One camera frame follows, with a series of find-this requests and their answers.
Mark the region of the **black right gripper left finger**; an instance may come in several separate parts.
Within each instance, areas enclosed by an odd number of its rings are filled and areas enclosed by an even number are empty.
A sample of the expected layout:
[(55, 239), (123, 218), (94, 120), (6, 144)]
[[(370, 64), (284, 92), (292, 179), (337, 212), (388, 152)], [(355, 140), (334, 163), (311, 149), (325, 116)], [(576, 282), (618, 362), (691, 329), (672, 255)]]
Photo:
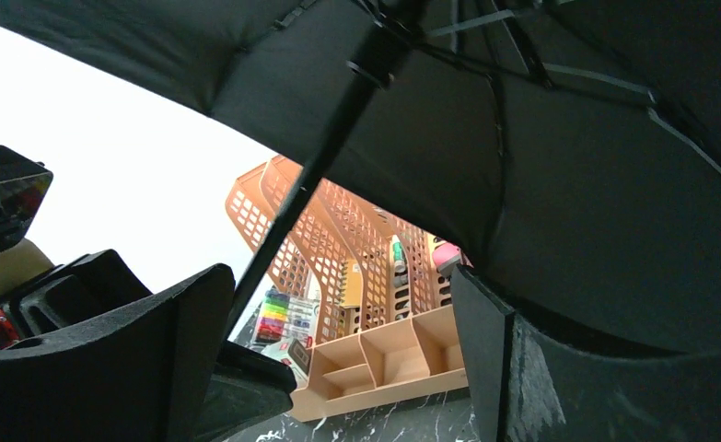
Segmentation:
[(114, 250), (0, 278), (0, 441), (222, 441), (288, 412), (284, 364), (230, 342), (223, 263), (148, 290)]

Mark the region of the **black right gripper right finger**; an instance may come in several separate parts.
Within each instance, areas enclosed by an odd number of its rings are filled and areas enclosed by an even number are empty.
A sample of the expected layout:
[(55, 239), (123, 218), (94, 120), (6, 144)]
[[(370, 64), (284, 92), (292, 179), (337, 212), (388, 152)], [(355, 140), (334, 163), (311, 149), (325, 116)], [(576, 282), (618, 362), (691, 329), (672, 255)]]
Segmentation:
[(452, 307), (483, 441), (721, 441), (721, 351), (624, 340), (460, 264)]

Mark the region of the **lavender folding umbrella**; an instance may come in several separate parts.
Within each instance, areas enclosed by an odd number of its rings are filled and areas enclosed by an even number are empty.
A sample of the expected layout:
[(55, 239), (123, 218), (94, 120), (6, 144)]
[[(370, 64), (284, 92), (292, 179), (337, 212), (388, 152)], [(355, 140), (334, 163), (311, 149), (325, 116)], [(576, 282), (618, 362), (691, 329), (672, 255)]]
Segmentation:
[[(295, 162), (402, 1), (0, 1), (0, 27)], [(721, 1), (431, 1), (330, 180), (513, 296), (721, 349)]]

